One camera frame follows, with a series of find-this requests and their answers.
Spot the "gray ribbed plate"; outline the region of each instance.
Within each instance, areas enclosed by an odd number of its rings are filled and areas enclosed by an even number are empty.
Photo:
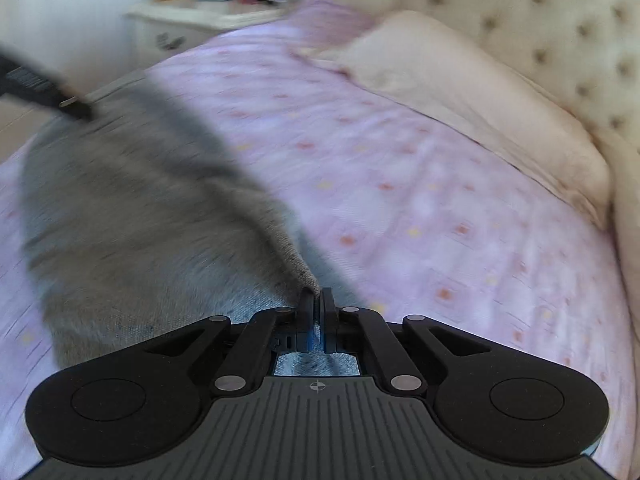
[[[215,402],[202,425],[162,456],[88,468],[46,460],[27,480],[605,480],[587,457],[517,468],[446,437],[416,399],[369,377],[268,377],[248,396]]]

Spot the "bed sheet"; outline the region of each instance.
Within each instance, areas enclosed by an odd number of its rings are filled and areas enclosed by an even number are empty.
[[[295,209],[386,319],[425,314],[592,377],[611,408],[596,460],[626,478],[636,383],[612,238],[456,131],[292,54],[371,25],[307,0],[148,74]],[[20,250],[26,149],[0,166],[0,480],[38,461],[24,407],[56,371]]]

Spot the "wooden floor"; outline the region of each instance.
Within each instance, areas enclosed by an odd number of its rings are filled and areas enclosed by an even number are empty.
[[[43,108],[0,97],[0,162],[7,160],[50,117],[51,113]]]

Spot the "gray cloth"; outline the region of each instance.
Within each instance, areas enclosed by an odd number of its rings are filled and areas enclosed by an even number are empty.
[[[60,367],[213,314],[247,321],[295,305],[304,286],[317,294],[300,244],[353,297],[295,215],[178,101],[142,74],[93,98],[97,119],[49,123],[22,175],[25,253]],[[354,371],[317,353],[278,364],[284,374],[316,369]]]

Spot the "crosshair symbol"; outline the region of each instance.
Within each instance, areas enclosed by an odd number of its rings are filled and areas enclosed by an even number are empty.
[[[322,383],[321,381],[314,381],[312,382],[309,387],[315,391],[315,393],[321,392],[322,390],[324,390],[325,388],[328,387],[327,384]]]

